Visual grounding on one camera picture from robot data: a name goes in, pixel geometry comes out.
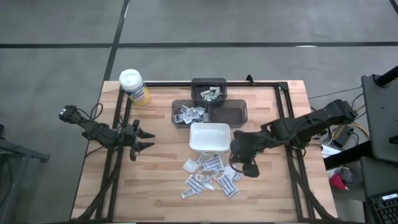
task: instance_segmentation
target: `red object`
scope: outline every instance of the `red object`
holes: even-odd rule
[[[346,190],[339,174],[334,174],[330,177],[329,182],[332,186],[335,186],[340,190]]]

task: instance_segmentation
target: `gray floor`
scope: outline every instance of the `gray floor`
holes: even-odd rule
[[[0,44],[111,43],[123,0],[0,0]],[[388,1],[131,0],[121,42],[398,41]],[[110,49],[0,49],[0,123],[6,137],[51,153],[32,162],[19,195],[17,222],[68,220],[87,141],[61,122],[63,106],[97,101]],[[397,65],[398,47],[119,49],[111,72],[135,68],[145,80],[247,74],[305,80],[308,96],[360,86],[361,75]],[[321,108],[361,90],[310,99]],[[356,107],[363,104],[360,99]],[[358,121],[367,128],[366,117]],[[339,217],[363,221],[361,204],[336,192]]]

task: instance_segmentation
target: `plastic canister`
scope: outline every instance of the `plastic canister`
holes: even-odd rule
[[[137,70],[127,69],[119,76],[123,90],[136,106],[144,106],[149,102],[150,96],[141,75]]]

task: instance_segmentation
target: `wooden tabletop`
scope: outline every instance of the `wooden tabletop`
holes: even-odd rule
[[[304,82],[287,82],[295,116],[309,113]],[[118,90],[119,82],[104,83],[100,98],[104,110],[98,122],[112,124]],[[228,199],[216,182],[213,184],[216,191],[204,190],[200,195],[182,199],[181,193],[188,189],[184,182],[190,175],[182,166],[188,158],[196,160],[198,154],[189,147],[189,129],[177,129],[171,122],[171,104],[173,100],[189,100],[190,89],[150,87],[149,93],[149,104],[132,106],[129,121],[139,119],[144,131],[155,134],[153,139],[141,140],[155,142],[155,146],[142,151],[136,162],[130,161],[129,148],[125,147],[115,222],[297,221],[284,147],[266,149],[263,154],[257,155],[260,176],[243,177],[236,182],[240,193],[234,199]],[[243,131],[259,131],[260,125],[279,118],[275,91],[271,87],[228,87],[228,99],[242,99],[247,103],[248,122],[240,128]],[[99,146],[92,141],[88,151]],[[98,193],[105,158],[105,149],[86,158],[72,218],[84,212]],[[327,211],[336,216],[319,147],[308,147],[304,161],[312,192]],[[305,200],[303,193],[300,193],[306,214]]]

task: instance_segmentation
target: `yellow label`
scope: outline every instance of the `yellow label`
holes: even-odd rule
[[[135,106],[144,106],[147,103],[149,103],[150,95],[149,95],[147,87],[145,86],[144,94],[142,94],[141,96],[137,96],[137,97],[133,97],[133,96],[129,95],[129,98]]]

